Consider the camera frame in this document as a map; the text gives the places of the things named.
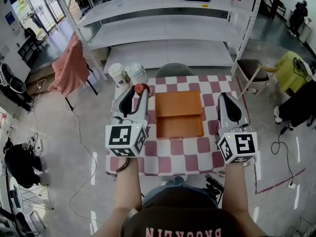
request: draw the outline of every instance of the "pink jacket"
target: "pink jacket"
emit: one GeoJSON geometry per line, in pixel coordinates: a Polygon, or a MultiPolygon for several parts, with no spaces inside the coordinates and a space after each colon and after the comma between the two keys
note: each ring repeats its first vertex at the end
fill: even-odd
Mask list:
{"type": "Polygon", "coordinates": [[[67,97],[79,86],[85,84],[89,70],[83,57],[82,43],[73,32],[64,53],[52,64],[55,80],[48,87],[49,91],[60,92],[67,97]]]}

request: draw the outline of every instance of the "jeans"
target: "jeans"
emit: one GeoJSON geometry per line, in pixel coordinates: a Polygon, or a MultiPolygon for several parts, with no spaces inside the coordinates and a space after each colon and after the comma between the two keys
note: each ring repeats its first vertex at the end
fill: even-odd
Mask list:
{"type": "Polygon", "coordinates": [[[165,190],[167,188],[189,189],[192,191],[202,193],[202,194],[206,195],[214,203],[216,208],[218,207],[216,200],[212,199],[205,189],[196,188],[196,187],[186,185],[184,179],[181,176],[176,176],[174,178],[174,180],[169,180],[165,185],[156,187],[156,188],[152,189],[151,191],[149,191],[145,195],[145,197],[143,198],[142,204],[145,204],[147,201],[149,201],[154,196],[158,195],[160,192],[162,192],[163,190],[165,190]]]}

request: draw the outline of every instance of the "checkered tablecloth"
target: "checkered tablecloth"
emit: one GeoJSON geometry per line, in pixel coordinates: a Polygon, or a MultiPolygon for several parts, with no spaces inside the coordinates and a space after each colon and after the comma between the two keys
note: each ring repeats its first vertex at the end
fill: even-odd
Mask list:
{"type": "MultiPolygon", "coordinates": [[[[217,149],[215,133],[217,120],[217,102],[221,92],[237,97],[230,76],[189,76],[150,78],[148,85],[154,94],[148,100],[150,116],[149,137],[138,158],[139,173],[151,176],[191,175],[221,171],[224,159],[217,149]],[[204,136],[183,140],[158,140],[156,138],[155,95],[161,92],[197,90],[200,92],[203,108],[204,136]]],[[[122,90],[116,88],[114,99],[122,90]]],[[[133,99],[133,110],[138,102],[133,99]]],[[[106,155],[106,172],[115,173],[119,159],[106,155]]]]}

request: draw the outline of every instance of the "white sneaker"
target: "white sneaker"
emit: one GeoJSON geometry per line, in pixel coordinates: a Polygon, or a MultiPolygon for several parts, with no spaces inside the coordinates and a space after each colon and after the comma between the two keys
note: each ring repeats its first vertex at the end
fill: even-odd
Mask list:
{"type": "Polygon", "coordinates": [[[288,128],[293,131],[294,130],[294,127],[292,126],[292,123],[290,122],[290,124],[288,125],[288,128]]]}
{"type": "Polygon", "coordinates": [[[275,114],[275,122],[277,124],[281,124],[281,122],[282,122],[282,119],[278,116],[279,113],[280,113],[279,106],[276,106],[275,109],[274,109],[274,114],[275,114]]]}

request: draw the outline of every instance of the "open box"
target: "open box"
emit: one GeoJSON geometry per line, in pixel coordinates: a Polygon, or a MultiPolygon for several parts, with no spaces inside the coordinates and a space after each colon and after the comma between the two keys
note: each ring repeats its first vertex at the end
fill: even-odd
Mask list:
{"type": "Polygon", "coordinates": [[[158,139],[204,135],[202,104],[198,91],[156,93],[155,105],[158,139]]]}

